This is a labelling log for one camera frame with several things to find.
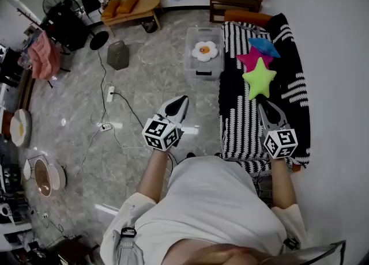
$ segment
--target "yellow-green star plush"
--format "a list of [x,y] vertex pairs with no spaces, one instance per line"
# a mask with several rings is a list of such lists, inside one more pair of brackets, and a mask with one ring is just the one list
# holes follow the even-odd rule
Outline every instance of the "yellow-green star plush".
[[258,94],[263,94],[269,98],[269,84],[277,74],[274,70],[268,70],[265,67],[264,61],[259,57],[255,69],[249,73],[244,73],[242,77],[250,85],[250,93],[248,99],[254,99]]

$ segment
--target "flower-shaped plush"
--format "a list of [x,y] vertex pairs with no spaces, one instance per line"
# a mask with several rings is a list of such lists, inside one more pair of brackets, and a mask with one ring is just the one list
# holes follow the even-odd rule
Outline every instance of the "flower-shaped plush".
[[192,56],[200,61],[206,62],[218,55],[217,46],[212,41],[201,41],[192,50]]

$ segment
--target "gray tile floor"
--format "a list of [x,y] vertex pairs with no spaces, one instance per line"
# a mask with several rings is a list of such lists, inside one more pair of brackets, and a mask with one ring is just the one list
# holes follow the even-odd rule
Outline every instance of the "gray tile floor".
[[[148,34],[137,23],[114,26],[116,37],[100,49],[109,82],[127,98],[142,123],[152,117],[163,100],[180,94],[190,98],[190,107],[184,126],[195,127],[197,135],[186,134],[172,150],[178,161],[188,152],[198,156],[214,155],[220,150],[218,82],[191,81],[183,73],[183,55],[188,27],[220,27],[209,23],[206,10],[171,11],[159,18],[162,30]],[[124,40],[130,49],[128,68],[115,71],[106,64],[109,44]],[[122,149],[114,139],[113,131],[99,132],[92,140],[83,167],[77,174],[89,142],[97,131],[103,110],[100,83],[104,74],[97,51],[83,49],[67,56],[60,72],[52,80],[36,80],[32,93],[32,139],[28,149],[20,151],[19,163],[26,157],[44,154],[49,163],[65,166],[67,186],[52,198],[41,196],[35,181],[24,183],[27,198],[35,209],[32,225],[44,245],[57,239],[61,233],[45,220],[64,228],[64,234],[83,234],[90,244],[101,243],[110,218],[98,212],[94,204],[120,207],[134,191],[140,180],[150,151],[144,148]],[[124,147],[144,146],[141,126],[127,104],[119,96],[106,104],[110,122],[121,123],[116,137]]]

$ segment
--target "electrical outlet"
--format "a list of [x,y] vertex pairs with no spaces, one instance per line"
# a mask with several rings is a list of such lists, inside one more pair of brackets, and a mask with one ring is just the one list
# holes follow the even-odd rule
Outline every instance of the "electrical outlet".
[[103,124],[103,125],[101,125],[101,127],[100,127],[100,131],[101,132],[105,132],[105,131],[108,131],[108,130],[111,130],[111,125],[110,124]]
[[113,93],[114,93],[114,86],[110,86],[108,90],[108,96],[106,97],[106,102],[113,101]]

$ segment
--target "orange pillow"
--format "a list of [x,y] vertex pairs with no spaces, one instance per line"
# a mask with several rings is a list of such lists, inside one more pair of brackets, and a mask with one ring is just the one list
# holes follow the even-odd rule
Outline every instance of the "orange pillow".
[[122,0],[116,12],[118,14],[131,13],[138,1],[139,0]]
[[111,0],[108,4],[108,6],[105,8],[103,14],[101,17],[105,18],[112,18],[115,15],[115,11],[119,4],[121,3],[121,0]]

